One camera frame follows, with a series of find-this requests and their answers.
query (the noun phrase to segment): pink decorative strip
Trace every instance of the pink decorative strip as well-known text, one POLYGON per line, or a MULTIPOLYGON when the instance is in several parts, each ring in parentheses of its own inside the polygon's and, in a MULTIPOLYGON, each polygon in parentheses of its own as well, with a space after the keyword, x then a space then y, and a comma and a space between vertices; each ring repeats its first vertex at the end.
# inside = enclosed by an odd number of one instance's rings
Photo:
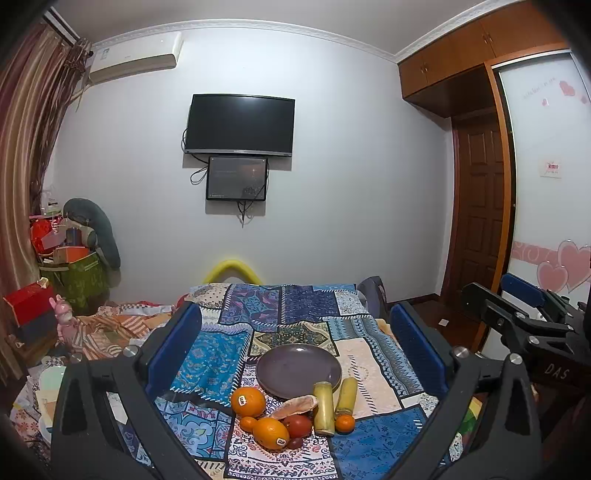
POLYGON ((511 258, 537 265, 537 280, 541 288, 569 292, 591 281, 591 247, 577 247, 572 240, 563 240, 558 250, 513 242, 511 258))

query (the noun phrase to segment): yellow curved object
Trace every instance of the yellow curved object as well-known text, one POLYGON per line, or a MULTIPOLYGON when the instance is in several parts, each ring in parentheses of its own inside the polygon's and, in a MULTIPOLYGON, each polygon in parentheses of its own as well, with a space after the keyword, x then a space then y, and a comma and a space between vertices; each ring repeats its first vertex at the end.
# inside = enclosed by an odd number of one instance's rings
POLYGON ((224 260, 218 263, 210 273, 205 276, 203 283, 212 283, 220 276, 220 274, 228 269, 238 270, 243 276, 244 280, 253 285, 262 285, 262 281, 256 276, 256 273, 251 267, 240 260, 224 260))

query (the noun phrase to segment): ceiling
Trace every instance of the ceiling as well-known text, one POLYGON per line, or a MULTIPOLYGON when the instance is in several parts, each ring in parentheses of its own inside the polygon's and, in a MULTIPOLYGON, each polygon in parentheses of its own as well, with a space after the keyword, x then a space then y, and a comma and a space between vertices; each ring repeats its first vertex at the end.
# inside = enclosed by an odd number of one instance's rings
POLYGON ((243 18, 318 28, 395 54, 482 0, 59 0, 55 7, 92 42, 184 20, 243 18))

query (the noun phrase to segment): baseboard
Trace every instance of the baseboard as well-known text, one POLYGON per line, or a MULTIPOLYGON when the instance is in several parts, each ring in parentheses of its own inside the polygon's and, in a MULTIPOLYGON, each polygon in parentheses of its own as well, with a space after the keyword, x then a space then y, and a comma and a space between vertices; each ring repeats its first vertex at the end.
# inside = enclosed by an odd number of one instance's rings
POLYGON ((425 303, 426 301, 437 301, 439 300, 439 295, 437 295, 436 293, 430 293, 428 295, 421 295, 420 297, 413 297, 411 299, 403 299, 403 300, 396 300, 396 301, 389 301, 386 304, 386 308, 388 309, 388 311, 390 311, 390 309, 396 305, 397 303, 400 303, 401 301, 407 301, 409 302, 410 305, 416 305, 417 303, 425 303))

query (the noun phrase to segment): cabinet door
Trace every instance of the cabinet door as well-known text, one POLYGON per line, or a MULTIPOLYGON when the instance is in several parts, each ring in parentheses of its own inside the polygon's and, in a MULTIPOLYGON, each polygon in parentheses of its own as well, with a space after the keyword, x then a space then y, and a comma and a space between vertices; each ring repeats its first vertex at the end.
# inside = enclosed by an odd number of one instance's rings
POLYGON ((536 47, 550 43, 564 42, 562 35, 560 35, 559 31, 542 12, 534 5, 530 5, 529 2, 526 5, 530 6, 531 38, 536 47))
POLYGON ((440 38, 422 50, 429 85, 460 71, 457 54, 449 35, 440 38))
POLYGON ((535 47, 531 37, 531 5, 519 2, 480 19, 495 56, 535 47))
POLYGON ((422 52, 417 52, 398 65, 403 98, 427 86, 423 64, 422 52))
POLYGON ((495 58, 488 37, 477 21, 450 33, 449 40, 457 54, 460 72, 495 58))

